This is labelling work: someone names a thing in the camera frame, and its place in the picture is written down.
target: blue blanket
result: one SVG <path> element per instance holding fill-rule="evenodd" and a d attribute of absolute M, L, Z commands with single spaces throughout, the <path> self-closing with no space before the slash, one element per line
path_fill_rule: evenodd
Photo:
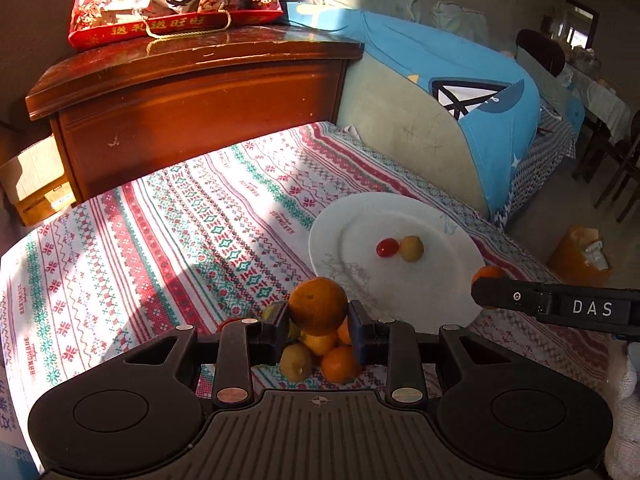
<path fill-rule="evenodd" d="M 364 10 L 289 2 L 287 13 L 292 25 L 363 43 L 368 54 L 436 98 L 460 124 L 491 215 L 503 208 L 540 119 L 538 88 L 513 59 L 436 28 Z"/>

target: floor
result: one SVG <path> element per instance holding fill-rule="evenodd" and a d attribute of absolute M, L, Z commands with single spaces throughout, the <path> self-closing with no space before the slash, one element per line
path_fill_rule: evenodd
<path fill-rule="evenodd" d="M 583 134 L 578 141 L 578 157 L 584 152 L 586 137 Z M 617 165 L 606 158 L 589 184 L 571 178 L 576 165 L 577 160 L 565 158 L 525 209 L 516 214 L 507 234 L 540 262 L 546 262 L 570 225 L 596 228 L 612 268 L 607 286 L 640 288 L 640 203 L 625 221 L 616 222 L 636 184 L 629 183 L 613 206 L 605 202 L 596 210 L 593 204 Z"/>

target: patterned bedspread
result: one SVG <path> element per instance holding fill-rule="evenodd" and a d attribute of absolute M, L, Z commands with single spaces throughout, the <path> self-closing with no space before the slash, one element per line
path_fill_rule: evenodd
<path fill-rule="evenodd" d="M 538 134 L 527 155 L 518 164 L 507 203 L 494 215 L 493 224 L 496 227 L 505 228 L 514 213 L 542 188 L 563 158 L 575 158 L 576 138 L 571 123 L 541 99 Z"/>
<path fill-rule="evenodd" d="M 363 146 L 316 123 L 157 171 L 78 206 L 2 258 L 0 336 L 18 422 L 56 384 L 179 324 L 210 333 L 229 317 L 258 316 L 312 275 L 308 234 L 342 196 L 401 193 L 450 215 L 485 260 L 511 276 L 555 278 L 467 206 Z M 485 311 L 472 330 L 601 389 L 603 336 Z M 430 394 L 438 392 L 426 372 Z M 370 367 L 347 387 L 383 386 Z M 317 373 L 287 383 L 254 368 L 264 387 L 333 388 Z M 210 392 L 203 370 L 198 394 Z"/>

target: mandarin orange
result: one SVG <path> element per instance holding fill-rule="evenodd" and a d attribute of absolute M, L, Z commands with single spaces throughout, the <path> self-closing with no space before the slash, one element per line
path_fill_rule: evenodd
<path fill-rule="evenodd" d="M 309 348 L 313 355 L 322 357 L 335 346 L 338 341 L 338 335 L 335 332 L 331 332 L 327 335 L 309 335 L 305 332 L 301 332 L 299 341 Z"/>
<path fill-rule="evenodd" d="M 300 283 L 289 296 L 289 317 L 302 332 L 329 335 L 347 315 L 347 295 L 329 278 L 312 278 Z"/>
<path fill-rule="evenodd" d="M 347 318 L 344 318 L 344 321 L 338 328 L 338 339 L 343 342 L 345 345 L 351 344 L 351 336 L 349 335 L 349 323 L 347 322 Z"/>
<path fill-rule="evenodd" d="M 362 373 L 351 346 L 337 346 L 322 358 L 320 369 L 330 383 L 346 384 Z"/>
<path fill-rule="evenodd" d="M 507 273 L 505 272 L 504 269 L 501 269 L 500 267 L 487 265 L 482 267 L 480 270 L 478 270 L 478 272 L 474 274 L 473 278 L 471 279 L 471 285 L 473 285 L 478 278 L 506 278 L 506 277 L 507 277 Z M 487 310 L 496 310 L 494 306 L 489 306 L 489 305 L 483 305 L 482 308 L 485 308 Z"/>

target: cherry tomato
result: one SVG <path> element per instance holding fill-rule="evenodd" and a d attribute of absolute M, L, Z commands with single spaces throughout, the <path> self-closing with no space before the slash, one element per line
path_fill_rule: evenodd
<path fill-rule="evenodd" d="M 229 323 L 234 321 L 240 321 L 241 319 L 242 319 L 241 317 L 230 317 L 229 319 L 225 319 L 222 323 L 218 325 L 218 328 L 216 329 L 216 333 L 221 333 L 225 325 L 228 325 Z"/>
<path fill-rule="evenodd" d="M 376 253 L 380 258 L 391 258 L 398 252 L 400 244 L 394 238 L 385 238 L 376 247 Z"/>

